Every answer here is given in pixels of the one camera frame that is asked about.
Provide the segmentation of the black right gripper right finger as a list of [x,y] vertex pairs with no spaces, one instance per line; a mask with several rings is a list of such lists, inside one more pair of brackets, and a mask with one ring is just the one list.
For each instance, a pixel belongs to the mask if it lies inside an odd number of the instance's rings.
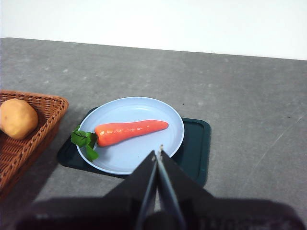
[[185,230],[303,230],[289,205],[264,199],[220,198],[191,180],[160,147],[162,202]]

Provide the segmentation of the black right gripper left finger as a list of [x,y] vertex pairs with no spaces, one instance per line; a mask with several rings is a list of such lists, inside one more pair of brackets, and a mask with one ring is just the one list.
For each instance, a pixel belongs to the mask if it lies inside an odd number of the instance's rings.
[[136,170],[104,196],[59,197],[37,202],[17,219],[16,230],[130,230],[144,211],[157,166],[151,151]]

